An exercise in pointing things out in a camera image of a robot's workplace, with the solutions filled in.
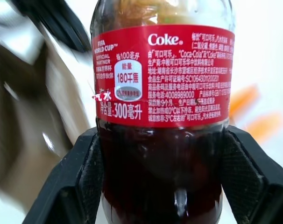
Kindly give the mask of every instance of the dark cola liquid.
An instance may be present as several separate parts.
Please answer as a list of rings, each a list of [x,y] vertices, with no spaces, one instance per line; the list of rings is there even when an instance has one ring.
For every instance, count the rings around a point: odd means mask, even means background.
[[[102,201],[109,224],[218,222],[223,125],[204,132],[97,119],[97,126],[105,158]]]

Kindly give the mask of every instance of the bottle body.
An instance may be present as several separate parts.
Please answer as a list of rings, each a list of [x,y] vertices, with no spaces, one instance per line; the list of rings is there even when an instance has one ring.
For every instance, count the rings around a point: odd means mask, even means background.
[[[214,1],[218,21],[204,2],[98,2],[91,33],[109,224],[219,221],[234,23],[229,1]]]

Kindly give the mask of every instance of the red label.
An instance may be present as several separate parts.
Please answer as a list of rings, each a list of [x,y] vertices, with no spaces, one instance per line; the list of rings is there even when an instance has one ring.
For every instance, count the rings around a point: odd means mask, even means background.
[[[97,116],[127,126],[228,117],[234,34],[195,25],[120,29],[92,40]]]

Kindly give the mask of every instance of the transparent plastic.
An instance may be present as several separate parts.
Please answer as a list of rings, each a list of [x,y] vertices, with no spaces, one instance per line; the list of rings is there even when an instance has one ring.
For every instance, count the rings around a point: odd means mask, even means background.
[[[99,0],[92,38],[121,28],[191,24],[234,32],[230,0]],[[96,119],[105,158],[109,224],[215,224],[228,118],[205,126],[134,127]]]

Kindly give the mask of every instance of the white background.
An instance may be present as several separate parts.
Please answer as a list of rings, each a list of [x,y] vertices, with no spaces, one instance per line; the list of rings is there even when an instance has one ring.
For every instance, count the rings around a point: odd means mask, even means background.
[[[89,30],[96,0],[68,3]],[[237,24],[232,89],[258,83],[262,93],[259,103],[236,124],[244,127],[264,113],[283,112],[283,0],[235,0],[234,6]],[[283,129],[262,147],[283,166]],[[103,224],[102,213],[100,217],[98,224]],[[16,208],[0,200],[0,224],[20,224],[23,218]],[[234,224],[226,202],[220,223]]]

